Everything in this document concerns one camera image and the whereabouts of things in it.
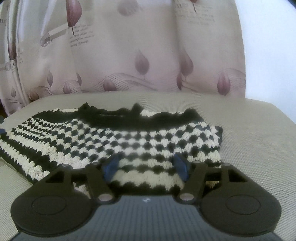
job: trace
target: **mattress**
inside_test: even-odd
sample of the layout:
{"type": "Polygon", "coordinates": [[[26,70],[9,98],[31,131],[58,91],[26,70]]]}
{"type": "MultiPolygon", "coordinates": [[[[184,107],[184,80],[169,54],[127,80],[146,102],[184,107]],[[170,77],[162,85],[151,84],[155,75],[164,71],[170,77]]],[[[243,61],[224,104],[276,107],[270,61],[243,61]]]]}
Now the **mattress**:
{"type": "MultiPolygon", "coordinates": [[[[150,111],[183,111],[194,108],[210,125],[223,127],[220,154],[274,195],[282,206],[275,233],[284,241],[296,240],[296,124],[269,103],[201,93],[108,92],[50,96],[39,99],[6,118],[9,130],[30,116],[55,108],[90,106],[116,110],[139,103],[150,111]]],[[[17,230],[10,216],[13,200],[31,186],[0,161],[0,240],[17,230]]]]}

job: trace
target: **sweater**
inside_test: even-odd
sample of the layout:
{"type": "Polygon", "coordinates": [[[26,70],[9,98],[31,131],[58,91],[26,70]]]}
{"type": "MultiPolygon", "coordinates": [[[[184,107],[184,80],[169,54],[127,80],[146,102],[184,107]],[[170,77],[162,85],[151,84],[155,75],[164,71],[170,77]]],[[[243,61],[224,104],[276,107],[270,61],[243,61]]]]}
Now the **sweater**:
{"type": "Polygon", "coordinates": [[[121,153],[108,183],[116,195],[177,195],[184,183],[172,166],[173,155],[219,167],[221,140],[222,128],[206,124],[194,109],[152,112],[135,104],[107,111],[85,103],[38,113],[1,134],[0,156],[34,184],[60,164],[83,168],[121,153]]]}

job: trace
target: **silver screw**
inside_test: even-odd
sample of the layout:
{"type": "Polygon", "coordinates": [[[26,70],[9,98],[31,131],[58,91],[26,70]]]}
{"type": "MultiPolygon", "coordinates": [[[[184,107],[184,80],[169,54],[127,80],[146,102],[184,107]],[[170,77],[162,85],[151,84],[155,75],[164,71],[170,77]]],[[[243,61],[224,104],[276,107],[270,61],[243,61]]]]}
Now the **silver screw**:
{"type": "Polygon", "coordinates": [[[108,202],[113,199],[113,196],[109,193],[103,193],[98,197],[98,199],[102,202],[108,202]]]}
{"type": "Polygon", "coordinates": [[[192,199],[194,199],[194,196],[191,193],[182,193],[180,195],[180,199],[183,201],[191,201],[192,199]]]}

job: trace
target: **folded garment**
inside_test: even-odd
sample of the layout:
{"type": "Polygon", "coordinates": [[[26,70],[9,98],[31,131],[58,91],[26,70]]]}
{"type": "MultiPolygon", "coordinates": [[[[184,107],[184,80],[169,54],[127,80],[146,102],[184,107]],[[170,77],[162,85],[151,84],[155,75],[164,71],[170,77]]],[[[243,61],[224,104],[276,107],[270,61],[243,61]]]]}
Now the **folded garment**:
{"type": "Polygon", "coordinates": [[[184,183],[172,166],[180,152],[189,161],[219,167],[222,128],[207,125],[194,110],[151,112],[90,107],[44,111],[0,135],[0,156],[35,183],[58,165],[83,168],[121,153],[108,184],[115,194],[177,194],[184,183]]]}

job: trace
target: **white wall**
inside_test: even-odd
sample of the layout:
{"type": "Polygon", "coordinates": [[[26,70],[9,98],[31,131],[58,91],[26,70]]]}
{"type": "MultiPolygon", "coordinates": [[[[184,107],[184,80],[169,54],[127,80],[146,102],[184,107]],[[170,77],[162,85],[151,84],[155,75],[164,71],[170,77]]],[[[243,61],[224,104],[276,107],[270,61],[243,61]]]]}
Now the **white wall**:
{"type": "Polygon", "coordinates": [[[296,8],[287,0],[235,0],[246,59],[246,98],[296,123],[296,8]]]}

